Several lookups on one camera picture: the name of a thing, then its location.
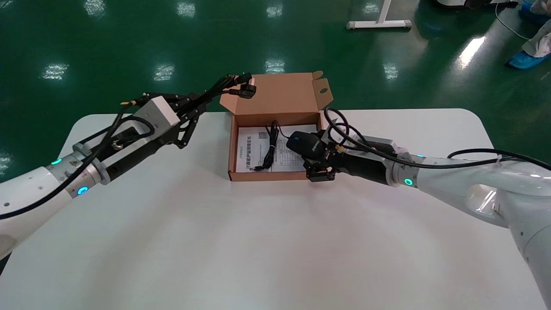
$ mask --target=white table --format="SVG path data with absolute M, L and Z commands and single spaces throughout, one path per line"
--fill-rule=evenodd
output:
M 345 114 L 413 153 L 491 147 L 466 110 Z M 61 155 L 112 118 L 79 120 Z M 59 212 L 13 253 L 0 309 L 545 309 L 508 230 L 348 175 L 232 183 L 229 126 L 206 113 L 188 148 Z

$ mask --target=black mouse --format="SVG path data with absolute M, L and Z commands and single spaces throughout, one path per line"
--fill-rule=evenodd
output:
M 317 160 L 325 155 L 325 144 L 313 133 L 295 131 L 289 137 L 287 148 L 308 159 Z

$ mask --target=cardboard box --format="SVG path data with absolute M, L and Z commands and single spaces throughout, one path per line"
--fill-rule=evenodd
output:
M 232 114 L 228 174 L 232 181 L 306 180 L 306 172 L 235 172 L 239 127 L 315 124 L 321 128 L 319 111 L 333 101 L 322 71 L 312 73 L 253 75 L 256 94 L 244 99 L 224 94 L 220 104 Z

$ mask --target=instruction manual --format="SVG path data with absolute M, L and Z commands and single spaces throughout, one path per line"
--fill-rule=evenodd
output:
M 284 135 L 290 137 L 295 131 L 317 132 L 316 125 L 281 126 Z M 270 139 L 265 127 L 241 127 L 237 137 L 236 172 L 254 172 L 252 169 L 262 165 L 270 148 Z M 287 138 L 280 132 L 275 146 L 274 163 L 264 172 L 305 171 L 304 160 L 285 146 Z

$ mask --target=green floor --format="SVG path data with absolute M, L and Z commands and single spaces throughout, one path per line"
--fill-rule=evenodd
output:
M 506 67 L 523 40 L 492 9 L 394 0 L 388 19 L 411 19 L 411 30 L 345 29 L 376 19 L 381 4 L 0 0 L 0 181 L 55 159 L 83 116 L 243 71 L 323 70 L 340 109 L 468 109 L 496 148 L 551 162 L 551 61 Z M 517 9 L 500 16 L 524 36 L 538 29 Z

